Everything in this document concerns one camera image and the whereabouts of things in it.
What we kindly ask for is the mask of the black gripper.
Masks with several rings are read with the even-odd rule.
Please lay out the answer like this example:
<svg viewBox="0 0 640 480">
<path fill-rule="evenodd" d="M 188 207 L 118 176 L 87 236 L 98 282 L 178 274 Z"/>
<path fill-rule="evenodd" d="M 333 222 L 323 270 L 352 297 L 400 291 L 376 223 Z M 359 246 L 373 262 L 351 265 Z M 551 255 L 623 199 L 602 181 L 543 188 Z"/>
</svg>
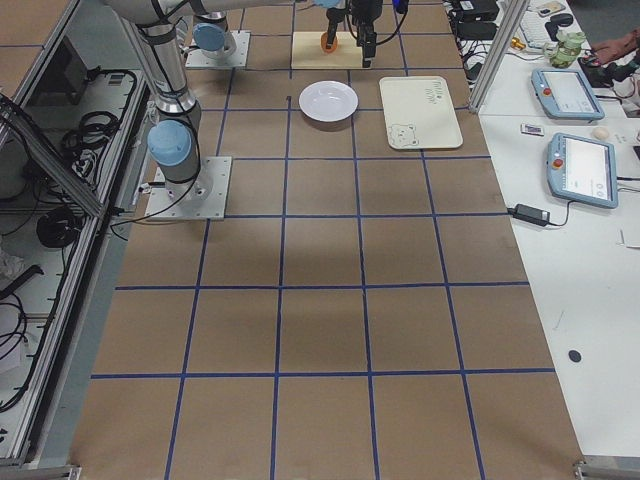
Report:
<svg viewBox="0 0 640 480">
<path fill-rule="evenodd" d="M 392 0 L 391 3 L 396 13 L 408 12 L 408 0 Z M 349 2 L 351 23 L 357 28 L 357 45 L 362 49 L 363 68 L 370 68 L 376 55 L 375 22 L 382 15 L 382 9 L 382 0 L 351 0 Z"/>
<path fill-rule="evenodd" d="M 326 35 L 325 48 L 338 49 L 344 43 L 343 31 L 337 32 L 337 23 L 345 20 L 349 13 L 349 2 L 347 0 L 329 0 L 324 2 L 326 18 L 329 21 Z"/>
</svg>

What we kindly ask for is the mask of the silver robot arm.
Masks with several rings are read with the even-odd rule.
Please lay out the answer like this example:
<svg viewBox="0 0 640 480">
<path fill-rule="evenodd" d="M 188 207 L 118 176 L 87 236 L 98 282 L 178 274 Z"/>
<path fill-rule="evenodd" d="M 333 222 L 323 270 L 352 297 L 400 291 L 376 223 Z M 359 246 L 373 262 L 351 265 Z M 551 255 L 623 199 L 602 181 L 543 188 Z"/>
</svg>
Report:
<svg viewBox="0 0 640 480">
<path fill-rule="evenodd" d="M 230 10 L 274 6 L 274 1 L 109 1 L 107 5 L 135 30 L 132 43 L 142 54 L 148 69 L 147 80 L 155 86 L 156 107 L 167 118 L 185 121 L 196 129 L 200 105 L 189 88 L 177 24 L 185 17 L 194 19 L 193 39 L 196 46 L 220 58 L 228 57 L 236 47 L 226 19 Z M 377 48 L 398 35 L 393 32 L 380 39 L 375 22 L 383 12 L 381 1 L 315 1 L 326 10 L 328 26 L 321 46 L 329 51 L 337 45 L 337 28 L 349 26 L 356 46 L 361 49 L 362 66 L 371 66 Z"/>
<path fill-rule="evenodd" d="M 328 26 L 320 44 L 325 53 L 338 46 L 337 28 L 348 12 L 346 1 L 314 1 L 326 9 Z M 250 33 L 232 32 L 224 11 L 196 15 L 192 26 L 191 45 L 186 48 L 188 68 L 236 68 L 246 65 Z"/>
</svg>

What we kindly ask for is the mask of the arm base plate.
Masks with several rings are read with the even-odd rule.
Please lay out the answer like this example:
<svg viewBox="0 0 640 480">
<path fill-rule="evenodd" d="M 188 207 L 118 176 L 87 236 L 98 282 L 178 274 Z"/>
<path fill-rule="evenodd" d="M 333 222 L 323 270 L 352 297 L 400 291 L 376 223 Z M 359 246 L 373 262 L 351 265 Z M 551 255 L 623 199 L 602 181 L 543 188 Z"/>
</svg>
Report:
<svg viewBox="0 0 640 480">
<path fill-rule="evenodd" d="M 178 185 L 167 182 L 157 167 L 154 182 L 160 186 L 150 187 L 145 216 L 153 222 L 223 220 L 231 170 L 230 156 L 208 156 L 201 161 L 194 184 Z"/>
<path fill-rule="evenodd" d="M 250 32 L 196 29 L 186 59 L 191 70 L 227 70 L 245 68 L 248 59 Z"/>
</svg>

